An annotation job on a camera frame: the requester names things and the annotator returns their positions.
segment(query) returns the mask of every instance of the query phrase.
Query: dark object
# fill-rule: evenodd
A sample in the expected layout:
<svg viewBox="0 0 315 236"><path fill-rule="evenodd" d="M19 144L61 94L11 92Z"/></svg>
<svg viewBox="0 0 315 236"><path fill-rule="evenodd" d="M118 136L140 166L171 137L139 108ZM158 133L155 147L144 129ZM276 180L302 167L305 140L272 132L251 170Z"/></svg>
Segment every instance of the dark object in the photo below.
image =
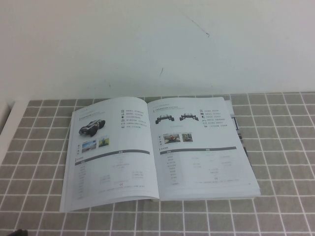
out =
<svg viewBox="0 0 315 236"><path fill-rule="evenodd" d="M188 113L188 114L183 114L181 115L181 117L179 117L179 120L182 121L186 118L192 118L192 119L195 119L196 121L199 121L198 117L196 117L196 115L193 115L192 113Z"/></svg>
<svg viewBox="0 0 315 236"><path fill-rule="evenodd" d="M8 236L28 236L28 231L19 229L13 233L10 233Z"/></svg>
<svg viewBox="0 0 315 236"><path fill-rule="evenodd" d="M105 125L105 121L101 119L94 120L90 122L87 126L83 126L79 130L79 134L89 134L91 137L94 136L98 129L103 128Z"/></svg>
<svg viewBox="0 0 315 236"><path fill-rule="evenodd" d="M175 120L174 117L169 116L169 115L159 116L159 117L157 118L157 120L156 120L156 124L158 124L158 123L159 123L161 120L163 120L163 119L169 119L169 120L171 120L171 121L174 121L174 120Z"/></svg>

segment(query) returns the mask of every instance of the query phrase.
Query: printed photo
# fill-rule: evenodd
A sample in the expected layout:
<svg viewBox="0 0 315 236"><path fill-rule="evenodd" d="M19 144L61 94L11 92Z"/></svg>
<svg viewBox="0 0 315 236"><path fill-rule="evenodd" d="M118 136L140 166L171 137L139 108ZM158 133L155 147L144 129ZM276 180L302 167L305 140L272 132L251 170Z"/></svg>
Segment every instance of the printed photo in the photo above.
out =
<svg viewBox="0 0 315 236"><path fill-rule="evenodd" d="M104 146L108 146L108 145L109 145L109 138L101 138L98 141L98 147L99 148L104 147Z"/></svg>
<svg viewBox="0 0 315 236"><path fill-rule="evenodd" d="M91 151L96 148L96 140L89 141L82 144L82 153Z"/></svg>
<svg viewBox="0 0 315 236"><path fill-rule="evenodd" d="M105 120L103 119L97 119L97 120L91 121L88 125L83 126L79 130L79 134L83 136L90 135L91 137L93 137L99 129L104 127L104 125L105 125Z"/></svg>
<svg viewBox="0 0 315 236"><path fill-rule="evenodd" d="M181 141L179 134L163 135L163 138L165 144L179 143Z"/></svg>
<svg viewBox="0 0 315 236"><path fill-rule="evenodd" d="M183 142L192 142L191 134L182 134Z"/></svg>

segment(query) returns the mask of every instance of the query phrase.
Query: booklet page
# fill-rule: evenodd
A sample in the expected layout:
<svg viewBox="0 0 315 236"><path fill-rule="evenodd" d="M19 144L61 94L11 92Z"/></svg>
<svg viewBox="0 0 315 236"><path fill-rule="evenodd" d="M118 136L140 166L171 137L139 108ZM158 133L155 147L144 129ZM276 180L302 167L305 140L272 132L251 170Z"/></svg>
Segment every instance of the booklet page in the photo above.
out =
<svg viewBox="0 0 315 236"><path fill-rule="evenodd" d="M74 112L61 211L158 197L146 102L115 98Z"/></svg>
<svg viewBox="0 0 315 236"><path fill-rule="evenodd" d="M259 192L223 98L168 98L148 110L161 200Z"/></svg>

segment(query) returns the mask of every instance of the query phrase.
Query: wall mark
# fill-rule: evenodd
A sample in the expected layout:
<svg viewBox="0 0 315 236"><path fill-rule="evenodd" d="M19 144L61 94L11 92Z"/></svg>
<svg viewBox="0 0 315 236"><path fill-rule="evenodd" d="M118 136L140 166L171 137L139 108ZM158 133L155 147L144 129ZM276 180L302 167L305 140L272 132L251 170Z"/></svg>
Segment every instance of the wall mark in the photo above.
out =
<svg viewBox="0 0 315 236"><path fill-rule="evenodd" d="M161 73L159 74L160 77L161 77L161 74L162 74L162 72L163 72L163 69L164 69L164 67L162 68Z"/></svg>

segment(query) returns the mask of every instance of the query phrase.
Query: open booklet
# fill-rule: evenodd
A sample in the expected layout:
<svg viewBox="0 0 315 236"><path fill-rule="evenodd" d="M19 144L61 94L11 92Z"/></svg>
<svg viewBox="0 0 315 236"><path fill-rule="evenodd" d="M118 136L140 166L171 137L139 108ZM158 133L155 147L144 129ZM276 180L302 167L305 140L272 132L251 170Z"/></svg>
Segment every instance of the open booklet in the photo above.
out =
<svg viewBox="0 0 315 236"><path fill-rule="evenodd" d="M60 211L260 195L223 98L135 97L73 112Z"/></svg>

